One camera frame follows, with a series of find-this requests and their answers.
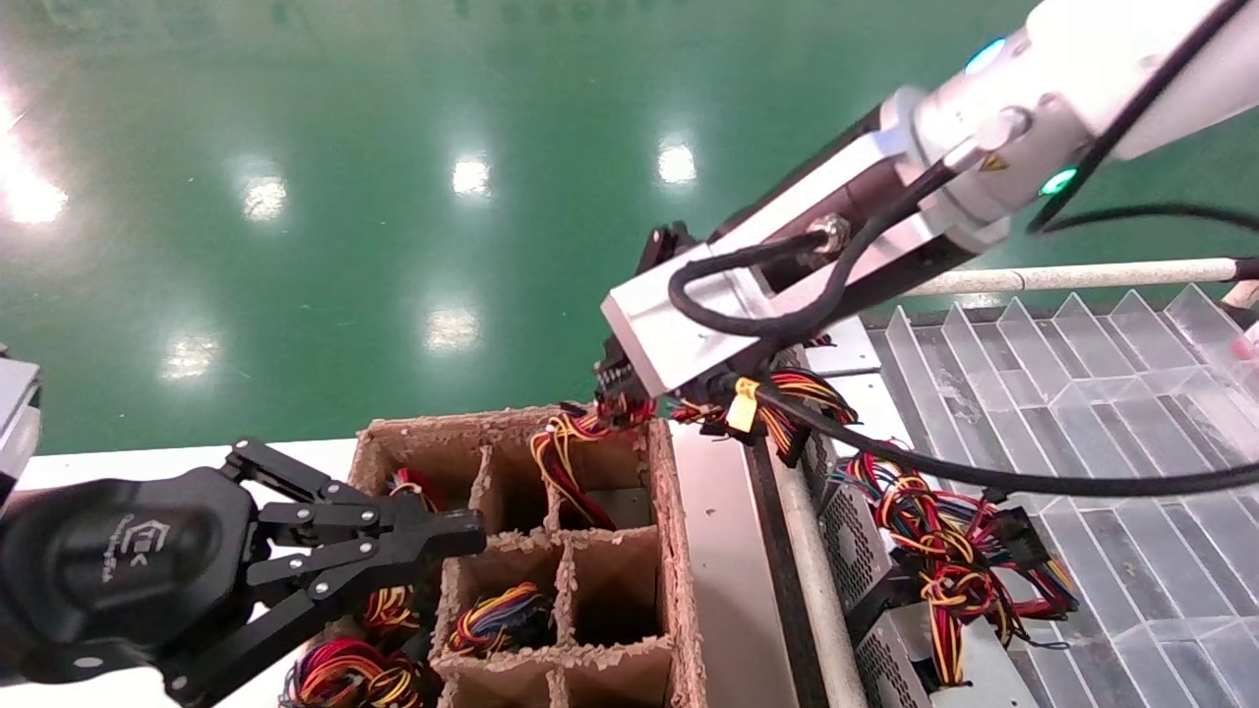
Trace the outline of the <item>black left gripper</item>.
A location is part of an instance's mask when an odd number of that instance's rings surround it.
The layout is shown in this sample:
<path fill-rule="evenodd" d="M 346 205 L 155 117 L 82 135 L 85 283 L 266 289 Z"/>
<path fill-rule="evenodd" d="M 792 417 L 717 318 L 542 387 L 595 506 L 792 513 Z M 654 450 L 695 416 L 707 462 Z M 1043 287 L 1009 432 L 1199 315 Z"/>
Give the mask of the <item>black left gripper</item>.
<path fill-rule="evenodd" d="M 9 503 L 4 684 L 161 664 L 176 704 L 214 707 L 374 592 L 487 547 L 480 511 L 434 511 L 413 493 L 371 498 L 256 438 L 235 442 L 223 475 L 102 479 Z M 258 510 L 247 481 L 283 501 Z M 279 545 L 326 547 L 296 556 L 295 590 L 247 622 L 256 523 Z"/>

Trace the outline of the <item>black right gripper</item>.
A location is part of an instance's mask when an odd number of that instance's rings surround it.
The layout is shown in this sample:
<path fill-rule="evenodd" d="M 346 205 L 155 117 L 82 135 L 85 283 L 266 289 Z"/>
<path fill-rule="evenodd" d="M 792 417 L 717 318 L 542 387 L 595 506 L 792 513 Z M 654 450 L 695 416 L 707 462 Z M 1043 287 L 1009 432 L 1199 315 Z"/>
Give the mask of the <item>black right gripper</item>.
<path fill-rule="evenodd" d="M 810 231 L 823 231 L 827 241 L 805 254 L 714 273 L 708 278 L 709 295 L 821 295 L 840 249 L 922 175 L 913 111 L 910 106 L 878 106 L 764 197 L 724 220 L 708 239 L 713 257 Z M 647 273 L 696 244 L 686 224 L 658 226 L 648 233 L 635 273 Z"/>

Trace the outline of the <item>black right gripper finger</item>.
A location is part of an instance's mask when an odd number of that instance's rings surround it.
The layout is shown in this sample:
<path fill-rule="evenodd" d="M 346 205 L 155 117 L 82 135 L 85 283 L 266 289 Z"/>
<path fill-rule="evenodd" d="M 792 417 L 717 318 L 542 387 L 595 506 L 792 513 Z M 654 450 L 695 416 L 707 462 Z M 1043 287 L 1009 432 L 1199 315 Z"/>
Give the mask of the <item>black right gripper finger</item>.
<path fill-rule="evenodd" d="M 596 363 L 596 407 L 606 426 L 640 426 L 657 414 L 656 399 L 630 362 L 614 335 L 603 341 L 603 358 Z"/>

